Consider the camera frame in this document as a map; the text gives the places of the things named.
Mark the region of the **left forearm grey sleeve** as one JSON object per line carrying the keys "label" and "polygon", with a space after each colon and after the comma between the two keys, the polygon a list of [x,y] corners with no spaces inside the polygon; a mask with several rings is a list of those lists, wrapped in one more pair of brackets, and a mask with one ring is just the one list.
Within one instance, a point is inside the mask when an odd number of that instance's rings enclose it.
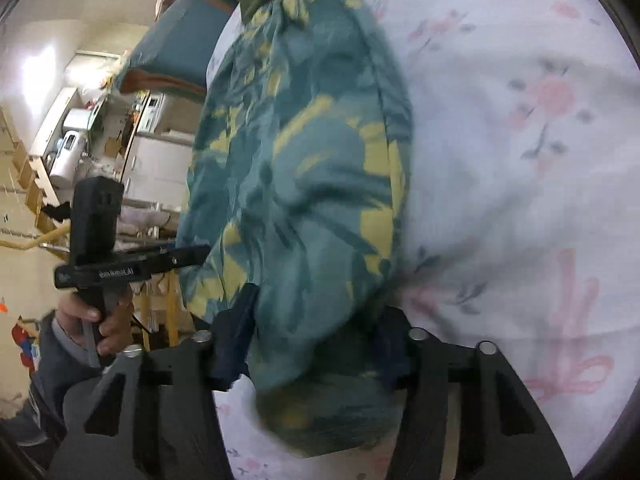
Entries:
{"label": "left forearm grey sleeve", "polygon": [[87,351],[66,335],[54,311],[42,319],[39,342],[40,362],[30,380],[28,398],[12,418],[2,419],[1,427],[18,448],[32,454],[36,462],[44,462],[36,455],[52,454],[66,437],[66,393],[100,377],[102,370],[89,365]]}

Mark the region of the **person's left hand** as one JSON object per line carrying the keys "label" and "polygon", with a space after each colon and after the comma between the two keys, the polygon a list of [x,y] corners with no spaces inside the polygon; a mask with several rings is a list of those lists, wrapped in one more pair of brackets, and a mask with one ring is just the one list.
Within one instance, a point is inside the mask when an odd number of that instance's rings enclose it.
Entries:
{"label": "person's left hand", "polygon": [[132,290],[127,286],[106,318],[97,308],[85,304],[76,292],[69,292],[58,302],[55,319],[64,334],[82,348],[86,346],[82,323],[88,322],[92,327],[96,327],[102,337],[96,344],[96,351],[100,356],[111,356],[132,344],[133,313]]}

